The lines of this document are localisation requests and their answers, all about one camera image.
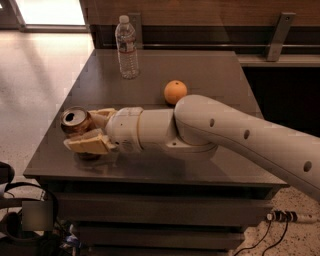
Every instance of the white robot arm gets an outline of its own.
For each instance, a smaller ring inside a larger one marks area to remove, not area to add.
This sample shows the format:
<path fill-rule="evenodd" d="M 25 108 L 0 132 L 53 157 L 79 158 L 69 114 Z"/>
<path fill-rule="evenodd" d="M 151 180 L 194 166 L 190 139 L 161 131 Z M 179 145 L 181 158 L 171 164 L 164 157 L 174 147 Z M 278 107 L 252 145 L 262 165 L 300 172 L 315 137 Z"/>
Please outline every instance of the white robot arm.
<path fill-rule="evenodd" d="M 211 98 L 189 95 L 175 109 L 124 108 L 108 119 L 105 132 L 120 152 L 158 150 L 186 160 L 209 159 L 221 145 L 320 201 L 319 138 Z"/>

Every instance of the table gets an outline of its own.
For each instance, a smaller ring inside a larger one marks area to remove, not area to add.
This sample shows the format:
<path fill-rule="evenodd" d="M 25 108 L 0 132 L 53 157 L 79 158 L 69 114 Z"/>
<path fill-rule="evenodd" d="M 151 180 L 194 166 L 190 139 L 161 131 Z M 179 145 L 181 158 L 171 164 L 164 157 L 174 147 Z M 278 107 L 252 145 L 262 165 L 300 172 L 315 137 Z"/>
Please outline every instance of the table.
<path fill-rule="evenodd" d="M 93 52 L 24 175 L 56 194 L 59 217 L 77 223 L 80 240 L 95 246 L 96 255 L 128 248 L 132 255 L 215 255 L 236 248 L 287 186 L 251 161 L 223 147 L 207 161 L 154 152 L 83 161 L 64 147 L 65 109 L 171 108 L 163 96 L 171 80 L 184 82 L 188 94 L 262 118 L 233 52 L 141 50 L 138 56 L 141 74 L 124 80 L 115 50 Z"/>

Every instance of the cable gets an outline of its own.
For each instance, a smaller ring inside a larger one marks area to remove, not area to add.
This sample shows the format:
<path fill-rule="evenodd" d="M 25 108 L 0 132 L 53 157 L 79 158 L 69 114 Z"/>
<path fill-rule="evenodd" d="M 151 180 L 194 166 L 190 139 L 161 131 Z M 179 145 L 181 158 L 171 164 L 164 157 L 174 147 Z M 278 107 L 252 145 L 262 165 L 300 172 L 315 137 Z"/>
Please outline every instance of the cable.
<path fill-rule="evenodd" d="M 251 249 L 256 248 L 256 247 L 263 241 L 263 239 L 265 239 L 265 237 L 266 237 L 267 234 L 269 233 L 270 227 L 271 227 L 271 221 L 269 221 L 269 225 L 268 225 L 268 228 L 267 228 L 266 233 L 264 234 L 264 236 L 259 240 L 259 242 L 258 242 L 256 245 L 254 245 L 254 246 L 252 246 L 252 247 L 242 248 L 240 251 L 238 251 L 237 253 L 235 253 L 233 256 L 238 255 L 240 252 L 242 252 L 242 251 L 244 251 L 244 250 L 251 250 Z"/>
<path fill-rule="evenodd" d="M 8 192 L 8 191 L 6 191 L 5 193 L 7 193 L 7 194 L 11 195 L 11 196 L 12 196 L 12 198 L 15 198 L 14 194 L 12 194 L 12 193 L 10 193 L 10 192 Z"/>
<path fill-rule="evenodd" d="M 284 236 L 285 236 L 286 233 L 287 233 L 288 224 L 289 224 L 289 220 L 288 220 L 288 218 L 287 218 L 287 219 L 286 219 L 286 227 L 285 227 L 285 229 L 284 229 L 284 231 L 283 231 L 283 234 L 282 234 L 281 238 L 279 239 L 278 242 L 276 242 L 275 244 L 273 244 L 273 245 L 269 246 L 268 248 L 266 248 L 266 249 L 263 251 L 262 256 L 264 256 L 264 254 L 266 253 L 266 251 L 270 250 L 270 249 L 273 248 L 273 247 L 276 247 L 278 244 L 280 244 L 280 243 L 282 242 Z"/>
<path fill-rule="evenodd" d="M 12 194 L 12 193 L 10 193 L 10 192 L 8 192 L 8 191 L 6 191 L 5 193 L 7 193 L 7 194 L 11 195 L 11 196 L 12 196 L 12 198 L 15 198 L 14 194 Z"/>

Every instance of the bottle cap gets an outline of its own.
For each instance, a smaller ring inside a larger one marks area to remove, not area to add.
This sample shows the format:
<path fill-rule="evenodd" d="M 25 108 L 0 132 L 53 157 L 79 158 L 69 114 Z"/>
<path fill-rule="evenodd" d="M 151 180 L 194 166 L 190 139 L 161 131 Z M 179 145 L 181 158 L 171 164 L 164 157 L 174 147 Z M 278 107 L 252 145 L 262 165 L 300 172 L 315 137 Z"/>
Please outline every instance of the bottle cap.
<path fill-rule="evenodd" d="M 128 23 L 129 22 L 129 17 L 127 15 L 121 15 L 119 17 L 119 22 L 120 23 Z"/>

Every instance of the soda can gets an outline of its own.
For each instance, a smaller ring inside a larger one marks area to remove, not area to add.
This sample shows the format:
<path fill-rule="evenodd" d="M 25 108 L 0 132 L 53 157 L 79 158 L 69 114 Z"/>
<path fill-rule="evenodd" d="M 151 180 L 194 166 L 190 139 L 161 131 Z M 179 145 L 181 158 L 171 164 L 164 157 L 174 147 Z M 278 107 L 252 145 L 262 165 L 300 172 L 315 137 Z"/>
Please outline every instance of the soda can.
<path fill-rule="evenodd" d="M 81 136 L 96 128 L 91 115 L 82 107 L 71 107 L 60 116 L 60 126 L 67 138 Z M 93 160 L 100 157 L 97 154 L 77 153 L 80 159 Z"/>

